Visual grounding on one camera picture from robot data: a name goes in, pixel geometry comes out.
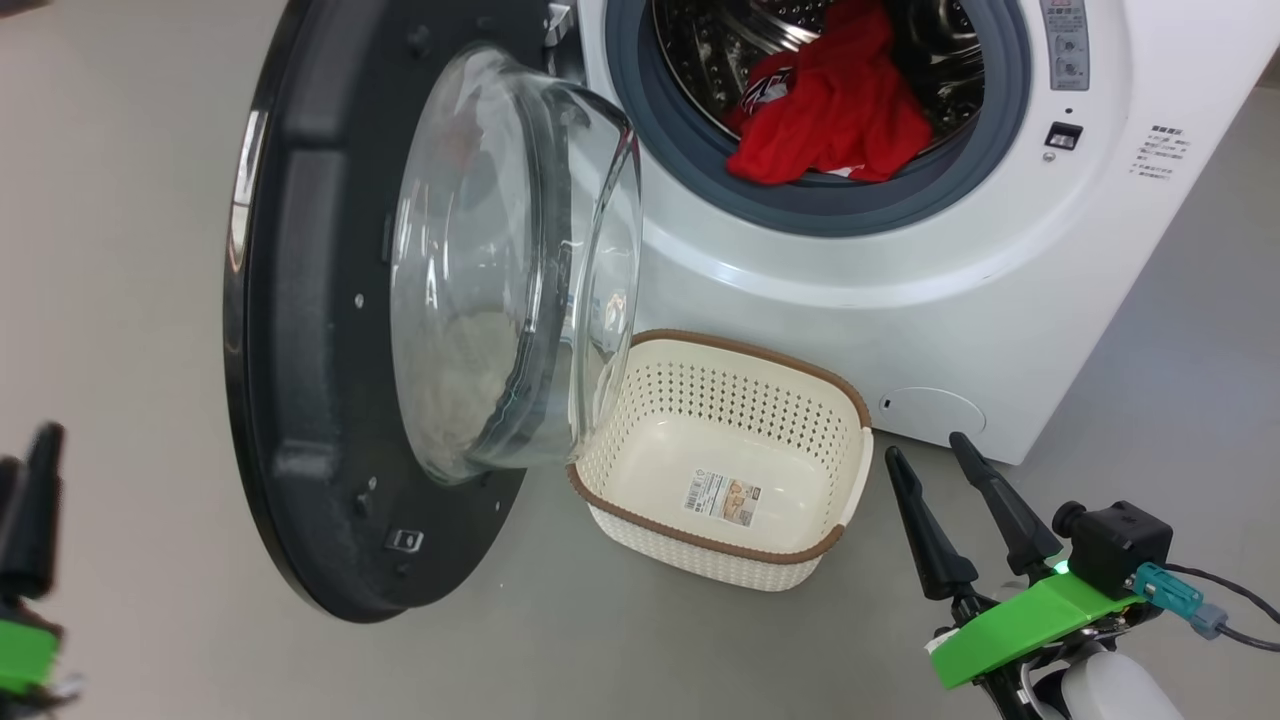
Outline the red white striped jersey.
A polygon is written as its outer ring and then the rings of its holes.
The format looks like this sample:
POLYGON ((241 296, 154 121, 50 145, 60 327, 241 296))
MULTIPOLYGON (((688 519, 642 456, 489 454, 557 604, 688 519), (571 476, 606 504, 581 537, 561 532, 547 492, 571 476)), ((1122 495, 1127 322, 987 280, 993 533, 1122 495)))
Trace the red white striped jersey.
POLYGON ((739 146, 727 161, 732 176, 764 186, 787 184, 808 172, 852 178, 867 169, 851 149, 845 82, 801 67, 795 56, 763 61, 730 113, 739 146))

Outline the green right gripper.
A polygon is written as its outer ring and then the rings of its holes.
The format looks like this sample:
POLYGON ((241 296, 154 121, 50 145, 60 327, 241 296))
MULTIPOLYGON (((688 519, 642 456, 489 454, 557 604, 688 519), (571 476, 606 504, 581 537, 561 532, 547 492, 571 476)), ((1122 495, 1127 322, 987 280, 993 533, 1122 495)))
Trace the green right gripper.
MULTIPOLYGON (((1059 538, 965 433, 952 432, 948 442, 995 520, 1010 571, 1047 578, 934 641, 928 650, 931 666, 947 691, 963 685, 982 689, 1000 720, 1044 720, 1027 666, 1053 657, 1076 632, 1097 621, 1119 620, 1128 607, 1143 601, 1134 594, 1112 600, 1073 573, 1053 571, 1048 561, 1062 551, 1059 538)), ((974 594, 972 583, 978 571, 937 523, 905 454, 888 447, 884 465, 923 594, 932 601, 974 594)))

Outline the white front-load washing machine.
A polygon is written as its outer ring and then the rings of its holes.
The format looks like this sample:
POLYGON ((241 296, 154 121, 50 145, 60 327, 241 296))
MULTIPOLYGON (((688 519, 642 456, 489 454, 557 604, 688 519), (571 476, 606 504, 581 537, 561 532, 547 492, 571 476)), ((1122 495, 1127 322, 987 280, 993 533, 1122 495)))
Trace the white front-load washing machine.
MULTIPOLYGON (((588 87, 620 100, 605 0, 550 0, 588 87)), ((777 348, 873 404, 946 389, 987 419, 997 460, 1030 451, 1280 49, 1280 0, 1085 0, 1091 88, 1050 87, 1039 0, 1020 0, 1030 101, 1005 159, 943 211, 847 237, 771 231, 675 182, 645 186, 641 328, 777 348), (1075 151, 1044 146, 1053 122, 1075 151)))

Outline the round white filter cover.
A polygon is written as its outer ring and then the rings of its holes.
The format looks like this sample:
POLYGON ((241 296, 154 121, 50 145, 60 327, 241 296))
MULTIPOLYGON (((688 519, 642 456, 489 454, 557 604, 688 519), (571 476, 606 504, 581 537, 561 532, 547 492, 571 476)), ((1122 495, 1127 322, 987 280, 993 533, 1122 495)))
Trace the round white filter cover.
POLYGON ((931 387, 890 391, 879 401, 882 428, 933 445, 946 445, 952 432, 980 434, 986 415, 972 401, 931 387))

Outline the black round washer door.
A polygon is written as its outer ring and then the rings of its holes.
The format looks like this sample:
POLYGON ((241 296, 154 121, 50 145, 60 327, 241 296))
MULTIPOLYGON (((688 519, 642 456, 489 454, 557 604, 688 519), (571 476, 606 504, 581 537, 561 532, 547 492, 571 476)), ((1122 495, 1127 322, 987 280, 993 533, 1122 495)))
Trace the black round washer door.
POLYGON ((639 305, 640 146, 573 0, 287 0, 246 119, 223 352, 287 583, 346 623, 457 589, 588 454, 639 305))

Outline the grey rubber door gasket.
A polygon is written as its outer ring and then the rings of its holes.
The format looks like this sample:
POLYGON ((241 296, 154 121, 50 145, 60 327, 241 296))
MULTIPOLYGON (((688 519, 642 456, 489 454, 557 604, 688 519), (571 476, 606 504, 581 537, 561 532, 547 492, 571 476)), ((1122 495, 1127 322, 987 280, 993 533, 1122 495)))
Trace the grey rubber door gasket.
POLYGON ((620 105, 641 141, 645 186, 668 178, 678 199, 700 199, 771 231, 815 237, 891 231, 943 211, 1005 159, 1030 101, 1032 51, 1020 0, 961 5, 975 20, 989 68, 984 105, 970 129, 884 183, 812 174, 767 187, 726 170, 730 142, 714 136, 666 69, 650 0, 605 0, 603 47, 620 105))

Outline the plain red shorts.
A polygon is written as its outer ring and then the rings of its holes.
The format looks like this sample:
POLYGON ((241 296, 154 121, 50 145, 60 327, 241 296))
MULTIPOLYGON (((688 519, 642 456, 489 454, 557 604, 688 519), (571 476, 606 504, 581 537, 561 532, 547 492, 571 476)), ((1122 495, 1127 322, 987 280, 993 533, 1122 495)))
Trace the plain red shorts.
MULTIPOLYGON (((933 128, 893 58, 893 27, 878 0, 842 0, 828 8, 823 33, 797 51, 778 53, 763 61, 795 56, 801 67, 824 70, 845 82, 851 149, 864 152, 867 169, 847 178, 879 183, 892 179, 927 149, 933 128)), ((751 69, 751 82, 756 65, 751 69)))

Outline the basket product label sticker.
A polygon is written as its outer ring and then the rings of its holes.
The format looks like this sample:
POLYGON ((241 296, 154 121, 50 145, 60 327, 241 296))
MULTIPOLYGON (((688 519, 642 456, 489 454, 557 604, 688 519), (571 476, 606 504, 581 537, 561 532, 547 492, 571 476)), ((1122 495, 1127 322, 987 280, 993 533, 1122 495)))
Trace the basket product label sticker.
POLYGON ((696 469, 685 496, 684 509, 750 528, 760 498, 762 488, 758 486, 722 473, 696 469))

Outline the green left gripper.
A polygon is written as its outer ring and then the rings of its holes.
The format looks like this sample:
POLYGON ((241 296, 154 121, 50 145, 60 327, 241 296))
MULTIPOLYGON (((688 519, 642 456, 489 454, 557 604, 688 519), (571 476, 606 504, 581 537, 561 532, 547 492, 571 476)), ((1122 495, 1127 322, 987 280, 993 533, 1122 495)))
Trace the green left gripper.
MULTIPOLYGON (((0 602, 41 600, 54 585, 65 428, 46 421, 24 457, 0 456, 0 602)), ((0 619, 0 693, 42 691, 61 643, 58 626, 0 619)))

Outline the stainless steel washer drum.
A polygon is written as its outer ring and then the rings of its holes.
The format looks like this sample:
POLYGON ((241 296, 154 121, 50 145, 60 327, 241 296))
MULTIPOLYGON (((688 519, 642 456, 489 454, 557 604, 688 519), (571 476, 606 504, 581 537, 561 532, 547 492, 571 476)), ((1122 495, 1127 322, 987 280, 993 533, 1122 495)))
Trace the stainless steel washer drum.
MULTIPOLYGON (((685 99, 723 136, 740 140, 730 114, 751 69, 797 51, 826 28, 842 0, 652 0, 655 35, 685 99)), ((978 33, 961 0, 878 0, 893 27, 893 61, 934 137, 925 156, 956 140, 980 111, 986 69, 978 33)))

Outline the cream basket brown rim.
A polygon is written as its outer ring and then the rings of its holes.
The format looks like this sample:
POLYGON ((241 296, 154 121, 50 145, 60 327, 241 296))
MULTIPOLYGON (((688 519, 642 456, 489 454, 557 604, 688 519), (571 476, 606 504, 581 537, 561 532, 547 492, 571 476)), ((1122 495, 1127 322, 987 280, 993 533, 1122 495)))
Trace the cream basket brown rim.
POLYGON ((649 559, 782 592, 837 544, 874 437, 844 378, 768 348, 686 331, 634 338, 614 406, 567 469, 595 524, 649 559), (684 509, 696 469, 762 488, 750 528, 684 509))

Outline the grey warning sticker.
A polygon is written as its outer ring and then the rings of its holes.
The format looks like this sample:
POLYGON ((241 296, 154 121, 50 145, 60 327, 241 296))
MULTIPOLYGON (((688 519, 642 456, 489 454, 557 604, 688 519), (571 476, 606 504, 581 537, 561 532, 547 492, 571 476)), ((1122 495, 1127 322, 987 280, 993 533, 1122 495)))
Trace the grey warning sticker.
POLYGON ((1050 87, 1060 92, 1091 88, 1089 26, 1085 0, 1039 0, 1050 54, 1050 87))

